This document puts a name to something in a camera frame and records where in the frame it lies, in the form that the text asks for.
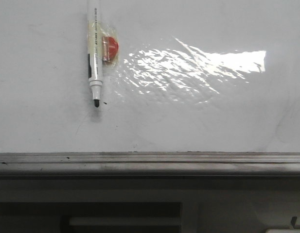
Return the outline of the aluminium whiteboard tray ledge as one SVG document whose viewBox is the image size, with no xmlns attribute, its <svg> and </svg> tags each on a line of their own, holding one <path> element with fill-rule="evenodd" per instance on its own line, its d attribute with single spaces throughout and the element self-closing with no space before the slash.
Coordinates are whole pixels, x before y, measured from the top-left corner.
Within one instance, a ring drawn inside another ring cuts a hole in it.
<svg viewBox="0 0 300 233">
<path fill-rule="evenodd" d="M 0 177 L 300 177 L 300 152 L 0 153 Z"/>
</svg>

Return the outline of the white box at corner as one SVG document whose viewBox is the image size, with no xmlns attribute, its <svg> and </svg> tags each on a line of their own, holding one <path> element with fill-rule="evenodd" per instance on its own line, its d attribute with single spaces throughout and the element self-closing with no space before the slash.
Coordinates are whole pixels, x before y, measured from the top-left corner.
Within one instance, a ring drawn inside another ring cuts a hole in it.
<svg viewBox="0 0 300 233">
<path fill-rule="evenodd" d="M 265 233 L 300 233 L 300 229 L 267 229 Z"/>
</svg>

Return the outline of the red round magnet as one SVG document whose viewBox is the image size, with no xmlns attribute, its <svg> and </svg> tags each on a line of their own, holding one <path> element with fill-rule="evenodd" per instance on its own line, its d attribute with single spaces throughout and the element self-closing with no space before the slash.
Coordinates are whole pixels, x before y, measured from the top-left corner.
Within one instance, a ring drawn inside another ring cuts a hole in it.
<svg viewBox="0 0 300 233">
<path fill-rule="evenodd" d="M 118 53 L 119 45 L 117 40 L 111 36 L 103 37 L 103 61 L 111 62 Z"/>
</svg>

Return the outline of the white whiteboard surface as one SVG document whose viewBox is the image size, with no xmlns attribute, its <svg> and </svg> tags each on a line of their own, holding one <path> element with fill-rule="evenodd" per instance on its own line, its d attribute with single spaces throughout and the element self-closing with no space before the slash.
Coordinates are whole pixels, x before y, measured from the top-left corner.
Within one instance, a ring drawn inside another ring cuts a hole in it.
<svg viewBox="0 0 300 233">
<path fill-rule="evenodd" d="M 300 0 L 0 0 L 0 152 L 300 152 Z"/>
</svg>

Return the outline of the white whiteboard marker pen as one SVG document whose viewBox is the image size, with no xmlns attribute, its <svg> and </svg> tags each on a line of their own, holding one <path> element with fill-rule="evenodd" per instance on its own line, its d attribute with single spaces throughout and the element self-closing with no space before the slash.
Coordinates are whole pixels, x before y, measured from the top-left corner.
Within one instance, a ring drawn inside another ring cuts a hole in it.
<svg viewBox="0 0 300 233">
<path fill-rule="evenodd" d="M 88 49 L 88 82 L 92 92 L 94 106 L 98 108 L 103 86 L 103 34 L 101 29 L 100 1 L 87 1 L 87 49 Z"/>
</svg>

